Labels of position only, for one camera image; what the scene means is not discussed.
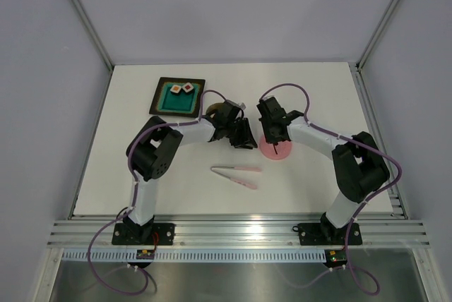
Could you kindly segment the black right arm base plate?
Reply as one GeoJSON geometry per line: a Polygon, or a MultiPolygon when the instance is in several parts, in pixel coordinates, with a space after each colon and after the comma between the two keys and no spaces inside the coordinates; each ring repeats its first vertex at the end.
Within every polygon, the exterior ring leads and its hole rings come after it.
{"type": "MultiPolygon", "coordinates": [[[[292,230],[298,233],[301,246],[344,246],[348,225],[341,229],[324,226],[320,222],[299,223],[292,230]]],[[[353,223],[347,238],[349,246],[363,244],[359,224],[353,223]]]]}

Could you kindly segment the red centre sushi roll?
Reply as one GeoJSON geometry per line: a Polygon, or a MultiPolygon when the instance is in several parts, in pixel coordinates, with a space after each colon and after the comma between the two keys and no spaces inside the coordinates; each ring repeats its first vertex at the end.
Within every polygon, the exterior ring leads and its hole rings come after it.
{"type": "Polygon", "coordinates": [[[194,86],[191,83],[184,84],[182,88],[185,91],[185,93],[190,93],[194,90],[194,86]]]}

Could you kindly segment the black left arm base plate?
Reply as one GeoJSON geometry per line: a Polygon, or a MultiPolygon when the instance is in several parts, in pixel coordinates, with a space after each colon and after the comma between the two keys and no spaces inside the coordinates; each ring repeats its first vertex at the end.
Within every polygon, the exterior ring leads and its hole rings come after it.
{"type": "Polygon", "coordinates": [[[112,245],[115,246],[172,246],[175,225],[154,222],[143,226],[118,223],[114,226],[112,245]]]}

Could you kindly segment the black teal square plate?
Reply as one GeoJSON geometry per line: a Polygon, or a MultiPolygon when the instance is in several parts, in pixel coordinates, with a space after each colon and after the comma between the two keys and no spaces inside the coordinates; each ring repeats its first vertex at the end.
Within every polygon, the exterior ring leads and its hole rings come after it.
{"type": "Polygon", "coordinates": [[[205,84],[206,80],[200,78],[161,77],[153,95],[149,114],[196,118],[200,112],[201,95],[205,84]],[[182,87],[186,83],[194,86],[192,92],[185,93],[182,87]],[[170,92],[173,85],[181,86],[179,94],[170,92]]]}

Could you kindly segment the pink lunch box lid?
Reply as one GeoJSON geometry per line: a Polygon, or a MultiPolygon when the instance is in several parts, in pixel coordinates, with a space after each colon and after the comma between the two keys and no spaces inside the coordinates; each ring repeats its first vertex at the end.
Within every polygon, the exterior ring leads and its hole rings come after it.
{"type": "Polygon", "coordinates": [[[261,136],[258,148],[262,155],[270,160],[280,161],[289,157],[292,151],[292,142],[283,141],[277,144],[267,143],[264,136],[261,136]]]}

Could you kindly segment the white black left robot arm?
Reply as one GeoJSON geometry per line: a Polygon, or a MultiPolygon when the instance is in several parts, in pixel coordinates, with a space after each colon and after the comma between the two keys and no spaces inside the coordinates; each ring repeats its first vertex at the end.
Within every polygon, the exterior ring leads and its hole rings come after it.
{"type": "Polygon", "coordinates": [[[167,123],[152,116],[146,122],[126,149],[133,195],[122,223],[135,243],[147,243],[153,235],[157,183],[168,171],[179,147],[223,138],[234,148],[257,148],[243,109],[229,100],[195,121],[167,123]]]}

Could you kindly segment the left aluminium frame post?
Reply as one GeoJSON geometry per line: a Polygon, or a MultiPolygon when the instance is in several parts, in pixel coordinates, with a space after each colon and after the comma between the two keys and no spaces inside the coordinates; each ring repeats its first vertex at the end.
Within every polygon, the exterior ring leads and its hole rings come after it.
{"type": "Polygon", "coordinates": [[[97,30],[95,29],[95,26],[93,25],[93,22],[91,21],[82,0],[69,0],[69,3],[75,11],[76,16],[81,22],[81,25],[83,26],[87,36],[92,42],[103,64],[105,65],[107,70],[112,73],[114,70],[114,62],[112,61],[112,58],[110,57],[107,49],[105,48],[105,45],[98,35],[97,30]]]}

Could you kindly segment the steel tongs with pink tips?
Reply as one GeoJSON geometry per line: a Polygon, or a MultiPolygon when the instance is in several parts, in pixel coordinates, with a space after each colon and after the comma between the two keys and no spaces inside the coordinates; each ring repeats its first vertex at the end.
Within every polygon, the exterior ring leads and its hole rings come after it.
{"type": "Polygon", "coordinates": [[[253,172],[253,173],[261,173],[262,169],[259,167],[232,167],[232,166],[212,166],[210,171],[218,176],[227,179],[228,181],[234,182],[240,186],[245,188],[256,190],[258,186],[249,181],[245,181],[240,176],[236,176],[235,174],[226,174],[225,171],[228,172],[253,172]]]}

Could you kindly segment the round steel lunch box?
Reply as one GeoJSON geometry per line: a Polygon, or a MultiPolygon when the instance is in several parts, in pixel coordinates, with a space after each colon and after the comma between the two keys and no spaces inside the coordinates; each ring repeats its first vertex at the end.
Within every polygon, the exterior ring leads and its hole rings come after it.
{"type": "Polygon", "coordinates": [[[223,115],[223,109],[225,108],[225,103],[215,103],[210,105],[206,109],[206,116],[214,119],[217,117],[221,117],[223,115]]]}

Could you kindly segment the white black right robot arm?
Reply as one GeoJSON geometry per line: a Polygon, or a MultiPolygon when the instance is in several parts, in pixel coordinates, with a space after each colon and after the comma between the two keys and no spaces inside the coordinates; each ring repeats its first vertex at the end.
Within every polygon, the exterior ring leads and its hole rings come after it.
{"type": "Polygon", "coordinates": [[[328,133],[308,121],[304,113],[285,111],[275,97],[260,99],[257,109],[267,143],[300,143],[333,162],[339,194],[322,214],[319,229],[325,241],[338,242],[359,204],[389,179],[388,167],[374,138],[367,132],[350,137],[328,133]]]}

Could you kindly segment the aluminium frame post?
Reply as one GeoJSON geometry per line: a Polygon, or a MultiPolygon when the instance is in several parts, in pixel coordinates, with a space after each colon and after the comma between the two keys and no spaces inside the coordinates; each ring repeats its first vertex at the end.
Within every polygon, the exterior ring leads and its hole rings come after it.
{"type": "Polygon", "coordinates": [[[87,36],[92,42],[103,64],[105,65],[107,70],[112,73],[114,70],[114,62],[112,61],[112,58],[110,57],[107,49],[105,48],[105,45],[98,35],[97,30],[95,29],[95,26],[93,25],[93,22],[91,21],[82,0],[69,0],[69,3],[75,11],[76,16],[81,22],[81,25],[83,26],[87,36]]]}
{"type": "Polygon", "coordinates": [[[377,44],[383,37],[383,34],[386,31],[386,28],[389,26],[391,19],[396,13],[396,10],[398,9],[399,5],[401,4],[402,0],[390,0],[388,5],[386,6],[382,16],[380,17],[377,26],[375,27],[373,33],[371,34],[371,37],[369,41],[367,42],[366,47],[364,48],[364,51],[360,55],[360,58],[358,59],[356,63],[356,69],[358,72],[362,72],[364,69],[364,66],[368,62],[370,56],[376,49],[377,44]]]}

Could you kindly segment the orange centre sushi roll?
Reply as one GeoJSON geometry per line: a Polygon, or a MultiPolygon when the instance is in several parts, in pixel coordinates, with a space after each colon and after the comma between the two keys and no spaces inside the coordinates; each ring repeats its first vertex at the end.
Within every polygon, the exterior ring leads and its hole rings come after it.
{"type": "Polygon", "coordinates": [[[179,94],[180,92],[181,92],[181,86],[180,85],[173,85],[171,88],[170,88],[170,92],[171,93],[174,93],[174,94],[179,94]]]}

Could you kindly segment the right aluminium frame post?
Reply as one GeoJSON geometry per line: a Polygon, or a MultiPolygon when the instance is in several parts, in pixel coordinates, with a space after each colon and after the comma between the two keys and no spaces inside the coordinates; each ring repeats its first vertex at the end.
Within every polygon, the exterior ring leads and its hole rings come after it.
{"type": "Polygon", "coordinates": [[[380,17],[377,26],[375,27],[373,33],[371,34],[371,37],[369,41],[367,42],[366,47],[364,48],[364,51],[360,55],[360,58],[358,59],[356,63],[356,69],[358,72],[362,72],[364,69],[364,66],[368,62],[370,56],[376,49],[377,44],[383,37],[383,34],[386,31],[386,28],[389,26],[391,19],[396,13],[396,10],[398,9],[399,5],[401,4],[402,0],[390,0],[388,5],[386,6],[382,16],[380,17]]]}

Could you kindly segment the aluminium front rail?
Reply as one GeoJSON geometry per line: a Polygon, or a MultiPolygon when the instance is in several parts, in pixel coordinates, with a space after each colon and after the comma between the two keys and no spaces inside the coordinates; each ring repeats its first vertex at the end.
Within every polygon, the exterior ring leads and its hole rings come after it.
{"type": "MultiPolygon", "coordinates": [[[[84,248],[104,222],[58,221],[49,248],[84,248]]],[[[299,245],[294,222],[175,222],[174,248],[290,248],[299,245]]],[[[421,222],[368,220],[359,223],[365,248],[428,248],[429,237],[421,222]]]]}

